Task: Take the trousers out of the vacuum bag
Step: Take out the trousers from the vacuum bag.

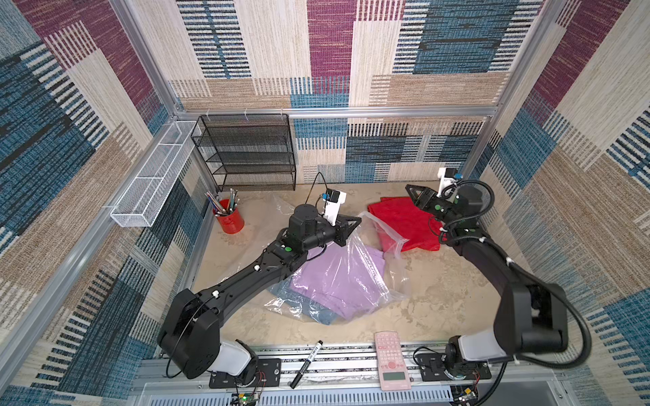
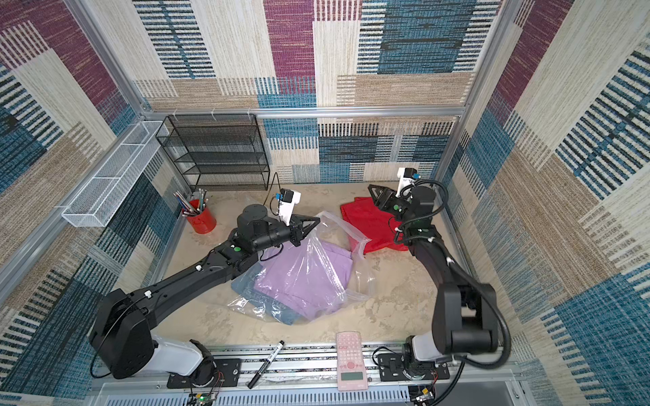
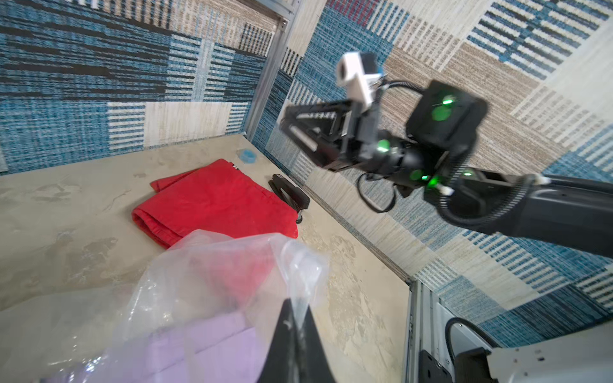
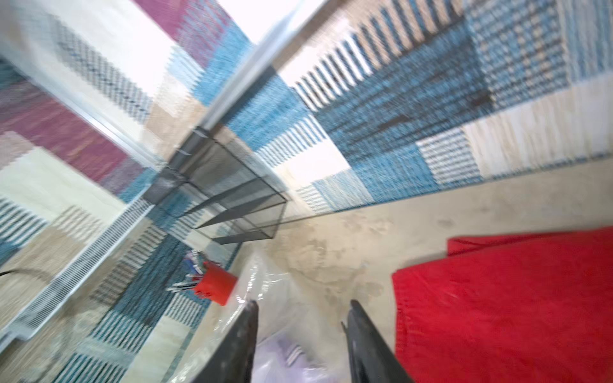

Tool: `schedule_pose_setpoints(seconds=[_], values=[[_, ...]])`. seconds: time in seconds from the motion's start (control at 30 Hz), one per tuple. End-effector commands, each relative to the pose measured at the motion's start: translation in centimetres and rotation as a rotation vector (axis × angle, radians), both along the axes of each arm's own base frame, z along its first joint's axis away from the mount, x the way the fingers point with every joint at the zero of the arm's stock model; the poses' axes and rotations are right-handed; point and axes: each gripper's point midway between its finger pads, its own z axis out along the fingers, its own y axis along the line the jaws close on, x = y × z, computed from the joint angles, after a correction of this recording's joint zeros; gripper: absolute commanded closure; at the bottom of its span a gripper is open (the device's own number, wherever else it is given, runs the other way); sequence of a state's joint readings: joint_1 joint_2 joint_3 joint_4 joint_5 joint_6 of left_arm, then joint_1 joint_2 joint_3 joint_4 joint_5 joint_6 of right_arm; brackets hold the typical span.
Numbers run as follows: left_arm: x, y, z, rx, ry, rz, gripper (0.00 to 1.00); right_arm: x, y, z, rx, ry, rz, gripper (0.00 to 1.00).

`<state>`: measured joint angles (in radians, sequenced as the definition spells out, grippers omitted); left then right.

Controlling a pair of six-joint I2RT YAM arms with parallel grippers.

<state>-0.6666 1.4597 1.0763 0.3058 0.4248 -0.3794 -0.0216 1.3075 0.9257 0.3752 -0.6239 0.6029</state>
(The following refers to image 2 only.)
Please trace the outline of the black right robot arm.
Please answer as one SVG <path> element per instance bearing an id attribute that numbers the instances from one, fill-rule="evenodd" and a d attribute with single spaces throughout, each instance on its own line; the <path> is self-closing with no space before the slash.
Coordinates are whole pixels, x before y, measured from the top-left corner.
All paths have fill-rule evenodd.
<path id="1" fill-rule="evenodd" d="M 430 331 L 404 345 L 406 370 L 416 374 L 452 360 L 483 370 L 504 366 L 511 356 L 511 332 L 494 288 L 462 269 L 432 223 L 448 206 L 445 186 L 425 179 L 401 191 L 376 184 L 368 191 L 376 208 L 399 222 L 394 243 L 424 266 L 437 289 Z"/>

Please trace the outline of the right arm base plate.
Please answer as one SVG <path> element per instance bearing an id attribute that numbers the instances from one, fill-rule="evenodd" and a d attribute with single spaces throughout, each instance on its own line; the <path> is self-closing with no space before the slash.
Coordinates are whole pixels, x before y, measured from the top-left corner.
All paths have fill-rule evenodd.
<path id="1" fill-rule="evenodd" d="M 402 364 L 401 355 L 394 353 L 379 353 L 374 356 L 377 364 L 381 382 L 401 382 L 401 381 L 433 381 L 437 378 L 439 381 L 450 380 L 450 371 L 447 367 L 440 365 L 435 371 L 426 371 L 418 374 L 406 372 Z"/>

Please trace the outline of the red trousers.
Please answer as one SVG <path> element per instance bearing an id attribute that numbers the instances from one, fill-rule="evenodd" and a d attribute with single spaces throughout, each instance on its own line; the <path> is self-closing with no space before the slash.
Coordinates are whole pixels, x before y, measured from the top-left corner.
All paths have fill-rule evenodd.
<path id="1" fill-rule="evenodd" d="M 394 243 L 395 229 L 401 223 L 389 213 L 377 209 L 371 197 L 356 197 L 354 201 L 341 205 L 340 211 L 347 223 L 369 239 L 363 250 L 365 255 L 383 249 L 408 251 L 405 245 Z"/>

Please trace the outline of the clear plastic vacuum bag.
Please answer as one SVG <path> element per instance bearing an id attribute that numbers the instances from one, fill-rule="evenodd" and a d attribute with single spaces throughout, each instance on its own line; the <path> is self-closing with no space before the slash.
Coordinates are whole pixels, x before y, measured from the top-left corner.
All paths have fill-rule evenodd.
<path id="1" fill-rule="evenodd" d="M 369 239 L 357 228 L 330 212 L 322 211 L 318 214 L 318 216 L 321 218 L 321 223 L 319 223 L 315 230 L 312 231 L 309 236 L 307 236 L 307 238 L 301 243 L 306 243 L 309 240 L 320 240 L 332 243 L 350 251 L 353 260 L 350 282 L 348 283 L 348 287 L 345 291 L 346 302 L 338 311 L 342 311 L 347 307 L 355 306 L 356 304 L 360 304 L 367 301 L 368 299 L 371 299 L 371 297 L 375 294 L 376 279 L 371 267 L 369 267 L 367 264 L 363 251 L 366 243 L 369 242 Z M 268 250 L 264 250 L 264 252 L 262 252 L 261 260 L 260 262 L 257 262 L 257 264 L 260 264 L 262 266 L 265 261 L 268 261 L 279 255 L 283 250 L 283 245 L 287 243 L 282 244 L 279 248 L 274 247 Z M 228 303 L 236 297 L 237 293 L 234 292 L 233 297 L 229 299 L 226 304 L 226 308 L 228 310 L 230 310 L 228 308 Z M 312 321 L 305 319 L 305 321 L 299 322 L 296 325 L 306 324 Z"/>

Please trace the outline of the lilac trousers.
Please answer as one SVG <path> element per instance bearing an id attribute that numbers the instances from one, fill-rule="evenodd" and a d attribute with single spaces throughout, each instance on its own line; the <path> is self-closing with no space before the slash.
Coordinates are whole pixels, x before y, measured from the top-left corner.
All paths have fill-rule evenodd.
<path id="1" fill-rule="evenodd" d="M 254 289 L 312 321 L 345 304 L 352 268 L 351 252 L 338 245 L 320 240 L 298 247 L 287 243 L 262 264 Z"/>

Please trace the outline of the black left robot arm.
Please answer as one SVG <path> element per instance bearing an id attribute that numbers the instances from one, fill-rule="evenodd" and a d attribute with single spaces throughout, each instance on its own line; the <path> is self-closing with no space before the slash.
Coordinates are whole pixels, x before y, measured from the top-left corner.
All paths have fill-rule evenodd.
<path id="1" fill-rule="evenodd" d="M 95 357 L 118 380 L 155 371 L 188 377 L 196 387 L 214 383 L 217 367 L 203 344 L 162 338 L 152 330 L 193 299 L 240 277 L 264 250 L 287 242 L 300 246 L 319 223 L 318 217 L 297 214 L 284 223 L 263 205 L 247 206 L 227 240 L 192 266 L 131 293 L 115 289 L 106 295 L 89 336 Z"/>

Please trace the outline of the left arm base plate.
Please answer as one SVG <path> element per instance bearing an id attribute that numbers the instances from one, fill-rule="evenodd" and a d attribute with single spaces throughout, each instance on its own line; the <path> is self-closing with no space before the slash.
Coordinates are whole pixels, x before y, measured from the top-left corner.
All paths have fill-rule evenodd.
<path id="1" fill-rule="evenodd" d="M 208 369 L 206 377 L 198 375 L 183 377 L 170 374 L 167 389 L 217 389 L 219 387 L 237 387 L 240 379 L 242 359 L 215 359 Z"/>

